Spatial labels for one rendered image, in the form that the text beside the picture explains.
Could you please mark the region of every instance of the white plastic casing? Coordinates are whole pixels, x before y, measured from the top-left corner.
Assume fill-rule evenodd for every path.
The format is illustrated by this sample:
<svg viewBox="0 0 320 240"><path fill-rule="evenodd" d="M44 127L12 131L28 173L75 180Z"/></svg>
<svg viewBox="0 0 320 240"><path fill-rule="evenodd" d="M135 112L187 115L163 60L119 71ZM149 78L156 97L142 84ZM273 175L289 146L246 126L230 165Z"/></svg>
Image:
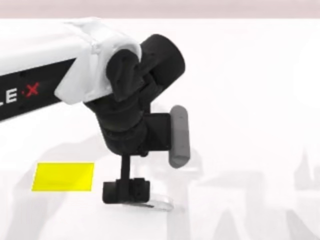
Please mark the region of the white plastic casing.
<svg viewBox="0 0 320 240"><path fill-rule="evenodd" d="M112 93L106 76L111 57L127 49L142 57L140 44L99 18L0 28L0 76L75 59L54 94L67 104Z"/></svg>

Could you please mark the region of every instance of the gray gripper pad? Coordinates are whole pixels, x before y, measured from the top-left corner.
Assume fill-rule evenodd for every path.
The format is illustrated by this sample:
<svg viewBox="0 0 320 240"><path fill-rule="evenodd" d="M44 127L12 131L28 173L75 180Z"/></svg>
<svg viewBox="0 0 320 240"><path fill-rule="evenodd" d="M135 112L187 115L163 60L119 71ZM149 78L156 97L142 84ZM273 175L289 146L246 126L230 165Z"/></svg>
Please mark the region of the gray gripper pad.
<svg viewBox="0 0 320 240"><path fill-rule="evenodd" d="M185 166L191 157L188 112L183 106L176 105L171 111L171 150L169 163L178 169Z"/></svg>

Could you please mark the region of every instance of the yellow paper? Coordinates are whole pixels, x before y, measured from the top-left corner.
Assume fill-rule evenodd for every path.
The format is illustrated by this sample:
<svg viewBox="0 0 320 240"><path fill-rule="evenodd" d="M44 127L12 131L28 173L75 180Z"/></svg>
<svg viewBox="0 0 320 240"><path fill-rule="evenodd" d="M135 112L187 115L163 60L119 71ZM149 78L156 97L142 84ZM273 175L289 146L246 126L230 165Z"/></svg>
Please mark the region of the yellow paper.
<svg viewBox="0 0 320 240"><path fill-rule="evenodd" d="M94 163L38 163L32 191L66 192L91 191Z"/></svg>

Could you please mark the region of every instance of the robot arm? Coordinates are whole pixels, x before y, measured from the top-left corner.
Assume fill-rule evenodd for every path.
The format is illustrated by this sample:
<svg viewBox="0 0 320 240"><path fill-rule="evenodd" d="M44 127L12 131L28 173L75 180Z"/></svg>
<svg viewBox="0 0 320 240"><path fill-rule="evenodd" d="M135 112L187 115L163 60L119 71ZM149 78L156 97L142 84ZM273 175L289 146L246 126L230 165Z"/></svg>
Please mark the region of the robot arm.
<svg viewBox="0 0 320 240"><path fill-rule="evenodd" d="M83 102L96 115L107 147L122 157L121 179L104 183L103 201L148 202L150 183L130 179L130 157L168 151L174 168L190 158L186 110L151 113L150 107L184 73L182 54L162 35L139 44L96 18L36 29L3 48L0 121L60 101Z"/></svg>

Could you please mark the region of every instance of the yellow rectangle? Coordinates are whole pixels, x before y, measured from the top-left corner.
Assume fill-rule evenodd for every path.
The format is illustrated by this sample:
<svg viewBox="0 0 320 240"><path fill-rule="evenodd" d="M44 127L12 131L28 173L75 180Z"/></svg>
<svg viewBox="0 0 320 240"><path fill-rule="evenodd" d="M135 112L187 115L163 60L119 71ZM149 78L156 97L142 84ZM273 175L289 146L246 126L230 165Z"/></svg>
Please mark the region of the yellow rectangle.
<svg viewBox="0 0 320 240"><path fill-rule="evenodd" d="M94 163L41 162L37 164L32 191L91 191Z"/></svg>

